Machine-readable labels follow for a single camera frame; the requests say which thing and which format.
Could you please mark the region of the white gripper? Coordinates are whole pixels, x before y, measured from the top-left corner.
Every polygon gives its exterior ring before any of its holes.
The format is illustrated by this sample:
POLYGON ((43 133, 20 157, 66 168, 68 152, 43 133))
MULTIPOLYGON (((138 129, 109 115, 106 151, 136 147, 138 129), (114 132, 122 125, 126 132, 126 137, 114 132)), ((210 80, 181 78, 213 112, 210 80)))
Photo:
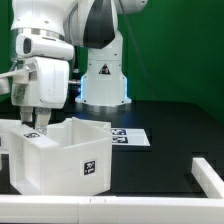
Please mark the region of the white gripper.
POLYGON ((61 109, 64 106, 69 79, 69 63, 64 60, 43 57, 25 59, 23 67, 29 71, 28 83, 13 82, 11 100, 20 108, 21 123, 33 126, 35 109, 35 130, 46 135, 51 117, 49 108, 61 109))

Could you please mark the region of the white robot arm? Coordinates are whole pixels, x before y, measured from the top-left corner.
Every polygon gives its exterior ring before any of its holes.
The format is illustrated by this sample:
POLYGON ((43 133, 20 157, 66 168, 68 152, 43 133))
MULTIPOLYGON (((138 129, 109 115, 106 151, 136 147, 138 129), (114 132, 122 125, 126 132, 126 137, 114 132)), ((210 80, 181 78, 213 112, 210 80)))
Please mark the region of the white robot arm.
POLYGON ((131 103, 122 73, 123 37, 118 16, 137 13, 148 0, 12 0, 16 61, 27 80, 15 80, 12 103, 24 123, 44 134, 52 109, 64 106, 69 61, 75 48, 88 49, 87 72, 76 102, 94 108, 131 103))

